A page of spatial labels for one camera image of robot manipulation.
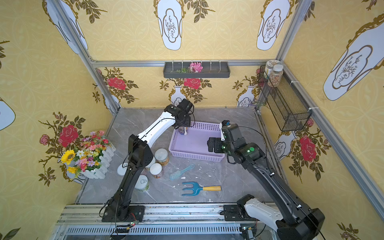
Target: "yellow wallpaper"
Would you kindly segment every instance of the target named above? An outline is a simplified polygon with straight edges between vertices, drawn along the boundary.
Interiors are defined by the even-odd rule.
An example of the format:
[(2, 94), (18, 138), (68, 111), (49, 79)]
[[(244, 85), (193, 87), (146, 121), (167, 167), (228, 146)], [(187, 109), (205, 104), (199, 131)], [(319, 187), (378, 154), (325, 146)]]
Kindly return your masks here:
[[(281, 132), (272, 112), (268, 108), (262, 108), (262, 118), (272, 141), (276, 142)], [(310, 133), (314, 134), (318, 127), (314, 122), (311, 124), (313, 125), (310, 127)], [(295, 176), (290, 169), (293, 164), (292, 157), (291, 154), (281, 160), (288, 183), (304, 202), (312, 208), (319, 208), (324, 213), (325, 221), (321, 232), (327, 240), (345, 240), (345, 238), (341, 238), (341, 235), (345, 237), (344, 232), (349, 232), (339, 228), (337, 224), (342, 223), (346, 228), (349, 228), (351, 223), (353, 229), (358, 229), (358, 233), (352, 235), (355, 239), (382, 239), (384, 223), (333, 148), (326, 150), (326, 155), (321, 153), (318, 162), (322, 164), (323, 172), (321, 172), (319, 181), (315, 177), (315, 172), (305, 165), (302, 166), (301, 176)]]
[[(379, 15), (384, 17), (384, 1), (377, 1), (373, 6), (372, 2), (316, 2), (316, 18), (303, 22), (285, 63), (384, 190), (384, 67), (370, 71), (337, 100), (330, 101), (323, 91), (325, 80), (345, 52), (349, 40), (354, 39), (355, 33), (363, 25), (374, 22), (374, 18)], [(382, 59), (382, 37), (379, 34), (367, 38), (360, 45), (373, 45), (372, 41), (379, 37), (376, 40), (379, 47), (374, 48), (377, 57)]]
[[(258, 66), (231, 66), (231, 74), (229, 78), (204, 78), (202, 84), (197, 89), (199, 93), (187, 94), (188, 91), (194, 91), (194, 88), (182, 88), (187, 91), (187, 98), (194, 103), (196, 107), (224, 107), (237, 106), (237, 99), (241, 93), (244, 93), (249, 84), (255, 85), (255, 80), (252, 77), (257, 76)], [(174, 91), (175, 82), (163, 77), (162, 67), (147, 67), (147, 68), (119, 68), (116, 70), (119, 73), (113, 73), (113, 68), (100, 69), (111, 93), (120, 101), (122, 107), (125, 108), (164, 108), (171, 102), (170, 94)], [(116, 78), (117, 83), (123, 83), (125, 87), (130, 88), (128, 91), (118, 89), (119, 85), (108, 79)], [(168, 84), (168, 87), (161, 89), (161, 82)], [(249, 98), (256, 97), (260, 93), (257, 87), (253, 89), (253, 95)], [(251, 101), (248, 105), (252, 106), (255, 102)]]
[(81, 130), (86, 135), (105, 130), (111, 115), (94, 103), (93, 80), (49, 22), (41, 0), (3, 1), (0, 29), (0, 42), (9, 41), (0, 44), (5, 55), (0, 58), (0, 98), (16, 114), (15, 121), (0, 131), (0, 232), (5, 235), (21, 227), (13, 239), (45, 240), (81, 185), (63, 178), (57, 159), (46, 165), (56, 179), (49, 187), (45, 179), (39, 181), (44, 172), (39, 160), (50, 155), (49, 145), (40, 144), (46, 139), (40, 138), (52, 138), (54, 133), (38, 121), (52, 123), (52, 113), (59, 111), (70, 121), (79, 115), (85, 119)]
[[(176, 0), (162, 0), (159, 4)], [(293, 16), (290, 15), (283, 24), (271, 30), (278, 37), (273, 46), (266, 51), (257, 47), (259, 26), (262, 21), (261, 12), (264, 4), (270, 3), (282, 9), (281, 15), (296, 6), (294, 0), (206, 0), (209, 7), (201, 11), (204, 18), (194, 23), (196, 9), (188, 10), (192, 0), (179, 0), (184, 4), (182, 19), (181, 47), (177, 51), (169, 50), (163, 43), (159, 21), (154, 14), (153, 0), (95, 0), (96, 12), (86, 15), (84, 9), (77, 10), (78, 22), (88, 45), (88, 51), (95, 60), (212, 60), (212, 59), (274, 59), (283, 41), (286, 30)], [(282, 23), (285, 17), (275, 16), (276, 22)]]

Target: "white picket fence planter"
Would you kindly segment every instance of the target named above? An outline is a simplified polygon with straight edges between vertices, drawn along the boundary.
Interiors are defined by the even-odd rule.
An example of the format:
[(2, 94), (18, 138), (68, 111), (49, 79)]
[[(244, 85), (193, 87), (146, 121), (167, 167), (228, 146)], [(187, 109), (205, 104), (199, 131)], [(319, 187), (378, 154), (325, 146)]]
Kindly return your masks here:
[(85, 172), (81, 172), (84, 176), (90, 179), (104, 179), (105, 174), (108, 171), (108, 167), (110, 166), (110, 162), (112, 161), (112, 157), (116, 151), (115, 146), (110, 143), (110, 146), (107, 147), (106, 150), (103, 150), (103, 156), (100, 157), (101, 167), (99, 169), (94, 169), (92, 171), (85, 170)]

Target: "yellow wooden handle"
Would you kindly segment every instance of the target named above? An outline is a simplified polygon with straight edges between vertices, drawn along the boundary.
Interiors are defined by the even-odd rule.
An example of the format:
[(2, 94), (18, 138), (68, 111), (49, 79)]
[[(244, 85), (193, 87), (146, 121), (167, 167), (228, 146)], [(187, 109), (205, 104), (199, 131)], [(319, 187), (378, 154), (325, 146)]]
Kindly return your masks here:
[(221, 191), (221, 186), (203, 187), (205, 191)]

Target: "sunflower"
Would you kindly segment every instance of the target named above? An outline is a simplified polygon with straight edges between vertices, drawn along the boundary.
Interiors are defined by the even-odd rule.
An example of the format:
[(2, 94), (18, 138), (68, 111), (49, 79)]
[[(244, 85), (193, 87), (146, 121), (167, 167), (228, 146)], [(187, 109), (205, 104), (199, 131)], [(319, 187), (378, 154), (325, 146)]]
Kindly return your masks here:
[(75, 157), (75, 153), (73, 150), (67, 150), (63, 156), (61, 157), (61, 162), (69, 165), (72, 159)]

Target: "wall shelf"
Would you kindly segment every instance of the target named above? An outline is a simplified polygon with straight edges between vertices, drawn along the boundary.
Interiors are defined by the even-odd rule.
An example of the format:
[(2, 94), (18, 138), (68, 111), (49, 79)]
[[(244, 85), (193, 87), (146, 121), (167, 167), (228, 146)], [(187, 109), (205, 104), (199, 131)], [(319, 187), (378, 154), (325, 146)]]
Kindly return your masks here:
[(188, 68), (191, 63), (191, 61), (165, 62), (163, 69), (164, 78), (229, 78), (231, 73), (228, 62), (221, 61), (198, 61), (203, 66), (200, 73), (176, 72), (182, 68)]
[(299, 91), (291, 86), (285, 73), (278, 86), (269, 86), (268, 80), (264, 78), (264, 68), (265, 66), (260, 67), (258, 85), (280, 130), (282, 132), (302, 130), (312, 110), (309, 110), (308, 104)]

